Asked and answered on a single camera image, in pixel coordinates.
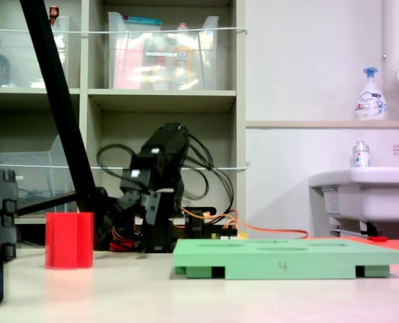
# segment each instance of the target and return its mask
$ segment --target clear plastic bin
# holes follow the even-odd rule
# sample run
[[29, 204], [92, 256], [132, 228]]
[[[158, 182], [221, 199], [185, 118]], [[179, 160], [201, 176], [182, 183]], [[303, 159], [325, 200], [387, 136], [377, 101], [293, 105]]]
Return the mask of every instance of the clear plastic bin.
[[[112, 32], [126, 32], [123, 17], [108, 13]], [[203, 29], [217, 28], [208, 17]], [[217, 31], [110, 34], [111, 89], [216, 89]]]
[[[7, 168], [15, 172], [19, 205], [74, 191], [59, 136], [52, 144], [50, 151], [0, 153], [0, 168]], [[74, 203], [68, 203], [39, 211], [37, 214], [75, 210]]]
[[[69, 87], [79, 87], [80, 34], [70, 17], [58, 17], [53, 33]], [[0, 86], [45, 88], [28, 32], [0, 31]]]

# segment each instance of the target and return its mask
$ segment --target white sink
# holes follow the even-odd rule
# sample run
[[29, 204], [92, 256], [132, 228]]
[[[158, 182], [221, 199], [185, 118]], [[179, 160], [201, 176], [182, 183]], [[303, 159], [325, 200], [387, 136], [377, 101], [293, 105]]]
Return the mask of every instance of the white sink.
[[321, 188], [334, 205], [333, 217], [360, 221], [399, 221], [399, 168], [369, 167], [316, 174], [309, 185]]

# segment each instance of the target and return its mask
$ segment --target green foam board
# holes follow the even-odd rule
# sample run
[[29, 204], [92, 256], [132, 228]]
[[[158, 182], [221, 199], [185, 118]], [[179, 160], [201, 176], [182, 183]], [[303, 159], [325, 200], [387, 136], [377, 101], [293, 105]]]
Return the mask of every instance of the green foam board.
[[226, 279], [389, 277], [399, 250], [344, 240], [178, 240], [177, 275]]

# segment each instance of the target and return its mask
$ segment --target pump bottle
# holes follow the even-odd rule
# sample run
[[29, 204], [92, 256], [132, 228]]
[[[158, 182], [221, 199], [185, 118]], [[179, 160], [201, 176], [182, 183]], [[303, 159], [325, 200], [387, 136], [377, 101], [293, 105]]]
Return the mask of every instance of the pump bottle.
[[378, 70], [375, 67], [369, 67], [363, 72], [367, 74], [367, 83], [355, 108], [355, 120], [387, 120], [388, 106], [382, 91], [379, 90], [374, 80], [374, 74]]

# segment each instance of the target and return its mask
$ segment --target orange mat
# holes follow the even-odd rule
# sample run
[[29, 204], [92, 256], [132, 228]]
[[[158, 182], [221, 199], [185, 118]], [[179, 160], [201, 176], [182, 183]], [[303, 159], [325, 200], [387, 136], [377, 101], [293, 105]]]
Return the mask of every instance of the orange mat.
[[358, 241], [358, 242], [363, 242], [364, 244], [373, 244], [373, 245], [379, 246], [379, 247], [399, 250], [399, 240], [388, 240], [386, 242], [374, 242], [371, 240], [358, 238], [358, 237], [341, 237], [341, 238], [335, 238], [335, 239], [349, 239], [349, 240], [354, 240], [354, 241]]

